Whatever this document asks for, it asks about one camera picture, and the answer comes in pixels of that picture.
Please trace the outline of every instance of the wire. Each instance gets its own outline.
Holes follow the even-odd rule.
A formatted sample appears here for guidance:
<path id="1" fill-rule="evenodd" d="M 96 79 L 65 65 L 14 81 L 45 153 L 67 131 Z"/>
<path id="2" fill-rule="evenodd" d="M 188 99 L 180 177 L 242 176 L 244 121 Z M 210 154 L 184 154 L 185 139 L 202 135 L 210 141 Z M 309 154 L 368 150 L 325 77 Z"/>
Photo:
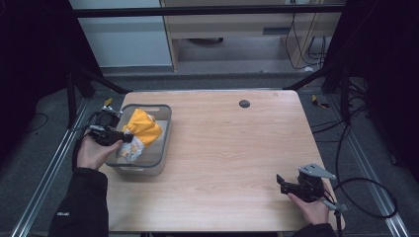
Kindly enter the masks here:
<path id="1" fill-rule="evenodd" d="M 349 131 L 348 132 L 346 132 L 346 134 L 344 135 L 344 138 L 346 138 L 346 137 L 348 137 L 349 136 Z M 331 140 L 331 141 L 315 141 L 315 142 L 319 142 L 319 143 L 321 143 L 321 142 L 323 142 L 323 143 L 337 143 L 337 142 L 339 142 L 340 141 L 340 139 L 339 140 Z"/>
<path id="2" fill-rule="evenodd" d="M 335 198 L 333 198 L 330 192 L 328 192 L 326 189 L 324 191 L 328 194 L 328 196 L 324 196 L 324 198 L 326 198 L 326 200 L 330 203 L 336 204 Z"/>
<path id="3" fill-rule="evenodd" d="M 363 96 L 354 96 L 354 97 L 351 97 L 351 99 L 349 99 L 349 102 L 351 103 L 352 101 L 355 101 L 356 99 L 359 99 L 363 102 L 366 100 Z"/>
<path id="4" fill-rule="evenodd" d="M 366 108 L 366 106 L 360 106 L 360 107 L 358 107 L 356 110 L 354 110 L 354 111 L 350 112 L 349 117 L 353 117 L 353 116 L 354 116 L 354 115 L 356 115 L 357 113 L 359 113 L 359 112 L 363 111 L 365 108 Z M 323 128 L 323 129 L 313 131 L 312 133 L 313 133 L 313 134 L 315 134 L 315 133 L 320 133 L 320 132 L 323 132 L 323 131 L 329 130 L 329 129 L 331 129 L 331 128 L 333 128 L 333 127 L 337 126 L 337 125 L 339 125 L 340 123 L 342 123 L 342 122 L 343 122 L 343 120 L 342 120 L 342 119 L 336 119 L 336 120 L 332 120 L 332 121 L 327 121 L 327 122 L 324 122 L 324 123 L 322 123 L 322 124 L 313 125 L 313 126 L 311 126 L 311 127 L 322 126 L 322 125 L 329 124 L 329 123 L 332 123 L 332 122 L 335 122 L 335 123 L 333 123 L 332 125 L 330 125 L 330 126 L 328 126 L 328 127 Z"/>
<path id="5" fill-rule="evenodd" d="M 299 45 L 298 37 L 296 36 L 294 21 L 295 21 L 295 13 L 293 13 L 293 19 L 291 21 L 291 26 L 290 26 L 290 29 L 289 29 L 289 31 L 287 33 L 287 36 L 286 36 L 286 52 L 287 52 L 287 55 L 288 55 L 288 57 L 290 59 L 291 66 L 293 67 L 293 69 L 303 69 L 303 68 L 305 68 L 307 66 L 313 66 L 313 65 L 315 65 L 315 63 L 310 63 L 310 62 L 305 61 L 305 59 L 304 59 L 304 57 L 302 55 L 301 46 Z M 290 52 L 288 51 L 288 38 L 289 38 L 289 35 L 290 35 L 290 32 L 291 32 L 292 29 L 293 29 L 293 34 L 295 35 L 296 45 L 298 46 L 299 56 L 301 57 L 302 61 L 304 61 L 307 64 L 307 65 L 305 65 L 303 67 L 296 67 L 296 66 L 293 65 L 293 61 L 291 60 Z"/>
<path id="6" fill-rule="evenodd" d="M 336 225 L 338 227 L 338 236 L 341 237 L 343 233 L 342 233 L 342 219 L 340 215 L 336 216 Z"/>
<path id="7" fill-rule="evenodd" d="M 326 55 L 325 51 L 326 51 L 326 37 L 323 37 L 323 41 L 322 41 L 322 44 L 321 44 L 321 50 L 320 50 L 320 57 L 319 57 L 318 62 L 317 62 L 318 69 L 323 67 L 323 63 L 324 63 L 324 59 L 325 59 L 325 55 Z"/>
<path id="8" fill-rule="evenodd" d="M 379 219 L 384 219 L 384 218 L 391 218 L 393 215 L 395 215 L 397 213 L 398 207 L 397 207 L 397 200 L 395 199 L 394 195 L 382 184 L 380 184 L 377 181 L 371 180 L 371 179 L 367 179 L 367 178 L 351 178 L 345 181 L 341 181 L 340 180 L 340 175 L 339 175 L 339 155 L 340 155 L 340 150 L 342 148 L 342 142 L 344 140 L 344 134 L 346 133 L 346 130 L 350 127 L 350 124 L 346 124 L 344 131 L 342 133 L 341 139 L 339 141 L 339 145 L 338 145 L 338 150 L 336 152 L 336 158 L 335 158 L 335 175 L 336 175 L 336 181 L 338 182 L 337 186 L 335 188 L 333 188 L 334 191 L 336 191 L 337 189 L 340 189 L 342 191 L 342 194 L 354 205 L 356 206 L 360 211 L 362 211 L 363 213 L 375 217 L 375 218 L 379 218 Z M 357 204 L 345 191 L 345 189 L 343 188 L 344 184 L 347 184 L 349 182 L 354 182 L 354 181 L 365 181 L 365 182 L 371 182 L 379 187 L 381 187 L 382 189 L 384 189 L 389 197 L 391 198 L 391 201 L 394 205 L 394 211 L 391 214 L 388 215 L 379 215 L 379 214 L 374 214 L 370 211 L 367 211 L 366 209 L 362 208 L 359 204 Z"/>
<path id="9" fill-rule="evenodd" d="M 356 110 L 350 112 L 350 117 L 357 117 L 360 112 L 364 112 L 367 110 L 367 106 L 363 105 Z"/>
<path id="10" fill-rule="evenodd" d="M 44 113 L 36 113 L 35 115 L 36 115 L 36 116 L 44 116 L 44 117 L 45 117 L 45 121 L 43 122 L 43 124 L 39 125 L 38 127 L 32 128 L 32 129 L 30 129 L 30 130 L 26 130 L 25 132 L 33 132 L 33 131 L 39 130 L 39 129 L 41 129 L 43 126 L 45 126 L 45 125 L 46 125 L 46 123 L 48 122 L 48 116 L 47 116 L 46 114 L 44 114 Z"/>
<path id="11" fill-rule="evenodd" d="M 320 52 L 310 52 L 311 48 L 313 46 L 314 40 L 315 40 L 315 37 L 312 37 L 311 41 L 310 41 L 310 44 L 308 45 L 307 55 L 308 55 L 309 58 L 311 58 L 313 60 L 318 60 L 321 56 L 324 57 L 326 55 L 326 53 L 324 52 L 325 51 L 325 46 L 324 45 L 325 45 L 326 37 L 323 37 L 322 49 L 320 50 Z"/>
<path id="12" fill-rule="evenodd" d="M 82 140 L 86 134 L 86 130 L 87 128 L 89 128 L 91 121 L 94 117 L 96 117 L 99 114 L 99 112 L 94 112 L 93 114 L 91 114 L 89 116 L 89 118 L 87 118 L 87 124 L 82 126 L 82 127 L 77 127 L 76 130 L 80 130 L 82 129 L 82 132 L 80 133 L 79 139 Z"/>

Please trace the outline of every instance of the wooden table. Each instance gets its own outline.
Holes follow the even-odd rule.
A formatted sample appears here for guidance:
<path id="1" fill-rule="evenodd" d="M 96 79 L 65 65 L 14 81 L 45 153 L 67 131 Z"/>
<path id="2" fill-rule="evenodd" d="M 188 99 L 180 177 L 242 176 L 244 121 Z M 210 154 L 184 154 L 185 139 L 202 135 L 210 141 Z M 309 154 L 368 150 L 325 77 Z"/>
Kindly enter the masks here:
<path id="1" fill-rule="evenodd" d="M 250 107 L 241 108 L 241 100 Z M 306 225 L 276 182 L 280 174 L 296 183 L 298 166 L 324 167 L 296 92 L 126 95 L 124 105 L 138 103 L 172 109 L 166 167 L 154 177 L 101 168 L 109 178 L 110 231 L 293 231 Z M 330 222 L 336 228 L 333 213 Z"/>

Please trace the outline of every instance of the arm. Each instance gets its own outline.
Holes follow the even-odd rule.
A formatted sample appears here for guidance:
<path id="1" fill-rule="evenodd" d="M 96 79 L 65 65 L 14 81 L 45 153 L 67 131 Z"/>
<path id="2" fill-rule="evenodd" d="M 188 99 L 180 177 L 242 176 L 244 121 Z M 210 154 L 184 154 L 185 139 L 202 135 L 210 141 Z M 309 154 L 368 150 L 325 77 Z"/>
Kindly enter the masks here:
<path id="1" fill-rule="evenodd" d="M 297 231 L 293 237 L 336 237 L 332 226 L 329 224 L 329 207 L 321 199 L 314 202 L 305 202 L 291 193 L 288 194 L 288 197 L 301 209 L 304 219 L 310 223 Z"/>
<path id="2" fill-rule="evenodd" d="M 121 144 L 118 141 L 112 146 L 101 146 L 88 136 L 83 139 L 77 168 L 54 214 L 48 236 L 108 236 L 108 179 L 98 169 Z"/>

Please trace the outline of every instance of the black jacket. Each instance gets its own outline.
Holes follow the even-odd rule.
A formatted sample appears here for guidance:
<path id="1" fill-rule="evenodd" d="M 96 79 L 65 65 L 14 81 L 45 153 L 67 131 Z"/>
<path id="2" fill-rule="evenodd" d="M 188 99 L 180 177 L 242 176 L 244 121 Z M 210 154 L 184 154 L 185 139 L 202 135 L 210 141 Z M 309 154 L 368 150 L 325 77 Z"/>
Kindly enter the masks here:
<path id="1" fill-rule="evenodd" d="M 109 214 L 106 203 L 108 178 L 87 168 L 76 168 L 67 194 L 58 207 L 48 236 L 109 236 Z M 330 224 L 308 225 L 294 237 L 334 237 Z"/>
<path id="2" fill-rule="evenodd" d="M 304 228 L 296 232 L 293 237 L 336 237 L 335 232 L 332 229 L 332 226 L 329 223 L 326 224 L 309 224 Z"/>

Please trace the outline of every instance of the white cabinet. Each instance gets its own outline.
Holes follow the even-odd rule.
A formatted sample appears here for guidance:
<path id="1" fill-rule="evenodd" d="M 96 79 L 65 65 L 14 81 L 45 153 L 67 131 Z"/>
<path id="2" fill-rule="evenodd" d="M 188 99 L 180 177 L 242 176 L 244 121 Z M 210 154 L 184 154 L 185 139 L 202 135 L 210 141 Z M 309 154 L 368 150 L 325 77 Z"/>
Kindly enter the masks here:
<path id="1" fill-rule="evenodd" d="M 159 0 L 70 0 L 73 9 L 160 7 Z M 172 66 L 162 17 L 80 18 L 103 71 Z"/>
<path id="2" fill-rule="evenodd" d="M 284 5 L 289 0 L 160 0 L 163 7 Z M 309 4 L 345 3 L 346 0 L 300 0 Z M 301 67 L 301 58 L 312 37 L 333 36 L 340 13 L 237 14 L 204 16 L 168 16 L 165 18 L 173 64 L 176 68 L 181 39 L 271 37 L 265 30 L 278 29 L 277 35 L 287 39 L 293 65 Z"/>

